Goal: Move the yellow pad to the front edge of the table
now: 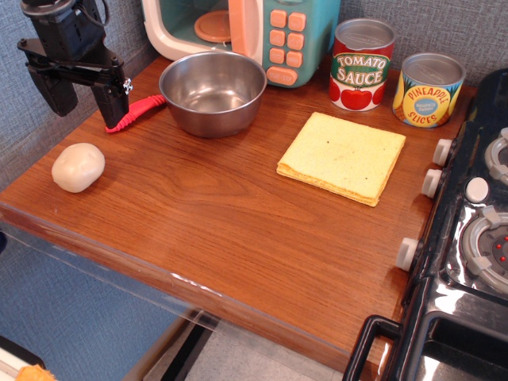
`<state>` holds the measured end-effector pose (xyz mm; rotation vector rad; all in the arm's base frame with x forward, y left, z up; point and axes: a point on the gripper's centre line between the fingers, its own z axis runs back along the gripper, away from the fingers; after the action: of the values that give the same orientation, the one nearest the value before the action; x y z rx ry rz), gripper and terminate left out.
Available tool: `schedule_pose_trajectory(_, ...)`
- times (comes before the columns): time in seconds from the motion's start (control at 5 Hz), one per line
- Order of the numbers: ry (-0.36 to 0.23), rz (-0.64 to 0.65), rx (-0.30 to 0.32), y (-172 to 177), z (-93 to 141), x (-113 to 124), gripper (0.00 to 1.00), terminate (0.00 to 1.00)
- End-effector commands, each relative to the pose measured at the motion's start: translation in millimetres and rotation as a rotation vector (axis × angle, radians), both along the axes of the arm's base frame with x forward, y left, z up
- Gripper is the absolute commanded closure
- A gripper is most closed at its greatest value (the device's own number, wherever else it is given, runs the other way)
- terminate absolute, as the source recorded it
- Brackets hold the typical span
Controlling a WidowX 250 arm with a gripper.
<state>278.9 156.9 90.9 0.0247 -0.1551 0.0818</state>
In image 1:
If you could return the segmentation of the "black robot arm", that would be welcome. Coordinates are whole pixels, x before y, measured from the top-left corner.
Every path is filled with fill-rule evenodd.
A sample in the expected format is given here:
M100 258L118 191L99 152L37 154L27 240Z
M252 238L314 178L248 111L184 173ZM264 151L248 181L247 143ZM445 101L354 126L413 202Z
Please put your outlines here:
M110 13L101 15L94 1L22 1L22 13L37 37L21 39L26 67L52 111L64 117L78 104L75 84L92 90L108 132L129 112L131 81L123 60L105 46Z

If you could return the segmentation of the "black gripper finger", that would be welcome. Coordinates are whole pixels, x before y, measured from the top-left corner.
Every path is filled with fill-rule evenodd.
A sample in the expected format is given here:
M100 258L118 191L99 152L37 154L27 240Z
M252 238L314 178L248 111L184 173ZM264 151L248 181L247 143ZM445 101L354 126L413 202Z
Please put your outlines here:
M96 86L91 88L106 128L112 129L129 112L129 99L123 87Z
M28 70L32 81L55 114L65 117L77 106L78 97L72 83L48 71L39 72L34 67L28 67Z

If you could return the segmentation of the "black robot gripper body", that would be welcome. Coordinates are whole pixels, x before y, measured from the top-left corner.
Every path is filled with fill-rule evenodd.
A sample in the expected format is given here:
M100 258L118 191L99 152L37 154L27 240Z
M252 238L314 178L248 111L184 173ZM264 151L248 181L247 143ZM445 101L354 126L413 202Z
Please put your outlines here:
M25 10L39 37L40 52L54 62L96 67L115 72L121 94L133 86L126 78L119 55L105 46L107 10Z

